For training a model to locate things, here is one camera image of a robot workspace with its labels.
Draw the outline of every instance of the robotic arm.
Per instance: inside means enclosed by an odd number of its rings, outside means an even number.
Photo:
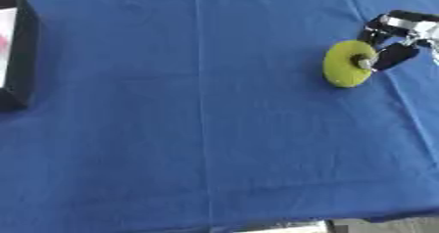
[[[403,39],[379,48],[391,37]],[[430,48],[439,65],[439,16],[392,11],[368,22],[357,40],[333,46],[326,54],[323,72],[334,85],[353,87],[372,72],[391,69],[415,57],[418,47]]]

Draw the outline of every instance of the black box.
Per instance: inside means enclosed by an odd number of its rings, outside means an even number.
[[[0,65],[0,111],[3,112],[23,109],[28,105],[33,89],[39,30],[38,16],[26,0],[0,0],[0,13],[5,13],[5,10],[16,14],[11,40],[9,45],[5,45],[8,48],[5,51],[9,51],[5,55],[9,57],[0,60],[3,64]]]

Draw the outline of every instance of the blue tablecloth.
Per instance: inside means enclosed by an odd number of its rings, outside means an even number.
[[[29,0],[29,110],[0,116],[0,231],[157,232],[439,209],[439,68],[354,89],[325,51],[439,0]]]

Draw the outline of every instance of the tennis ball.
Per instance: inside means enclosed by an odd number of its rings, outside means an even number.
[[[376,51],[367,43],[359,40],[343,41],[332,46],[323,61],[325,78],[337,87],[351,88],[365,82],[371,70],[364,70],[351,61],[355,55],[373,58]]]

